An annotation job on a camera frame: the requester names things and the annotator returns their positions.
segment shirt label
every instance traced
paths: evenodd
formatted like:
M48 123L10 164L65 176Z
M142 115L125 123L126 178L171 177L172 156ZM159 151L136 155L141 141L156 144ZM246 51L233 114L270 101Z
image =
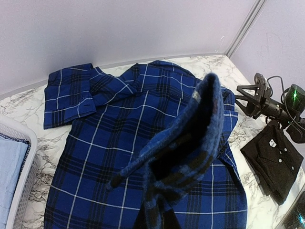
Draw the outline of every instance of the shirt label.
M270 140L269 145L273 148L276 147L276 143L274 142L273 139Z

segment plastic basket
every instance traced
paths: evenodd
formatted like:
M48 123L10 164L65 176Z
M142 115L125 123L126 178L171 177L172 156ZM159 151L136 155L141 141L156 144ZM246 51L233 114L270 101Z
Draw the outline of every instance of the plastic basket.
M26 126L1 114L0 133L14 138L27 139L30 142L30 151L24 158L24 165L16 186L6 224L6 229L19 229L21 228L30 192L39 168L38 158L36 156L37 137Z

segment black polo shirt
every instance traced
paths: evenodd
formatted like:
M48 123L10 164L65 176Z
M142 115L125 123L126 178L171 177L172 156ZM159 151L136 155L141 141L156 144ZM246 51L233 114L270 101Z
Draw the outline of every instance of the black polo shirt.
M303 157L279 129L278 122L271 121L241 152L257 174L264 193L283 204Z

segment white marble surface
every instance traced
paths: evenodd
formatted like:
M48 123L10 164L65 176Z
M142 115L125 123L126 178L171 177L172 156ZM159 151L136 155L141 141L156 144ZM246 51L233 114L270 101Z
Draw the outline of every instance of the white marble surface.
M214 72L219 76L222 85L231 89L234 93L236 93L237 85L249 84L234 64L223 55L175 58L168 61L188 69L201 79L207 73ZM119 76L130 66L103 70L106 73ZM45 86L34 88L0 101L0 114L27 125L38 137L37 155L41 167L37 174L37 182L30 194L23 221L23 227L27 229L43 228L43 215L48 191L66 143L66 137L71 129L71 126L63 126L43 130L44 88ZM300 169L296 182L283 205L278 206L272 198L264 196L254 173L240 152L240 149L263 129L265 126L264 118L254 120L246 117L238 107L236 110L239 112L238 123L229 138L229 144L247 195L247 228L275 228L288 212L305 183L304 171Z

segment shirt sleeve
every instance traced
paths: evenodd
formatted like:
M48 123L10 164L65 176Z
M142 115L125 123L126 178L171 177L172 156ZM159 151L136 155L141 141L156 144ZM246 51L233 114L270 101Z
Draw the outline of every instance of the shirt sleeve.
M114 103L136 93L125 81L131 70L120 77L104 73L92 64L64 68L49 75L45 92L44 129L71 123L96 112L96 107Z
M49 75L45 88L44 129L68 124L96 112L90 94L92 64L64 68Z

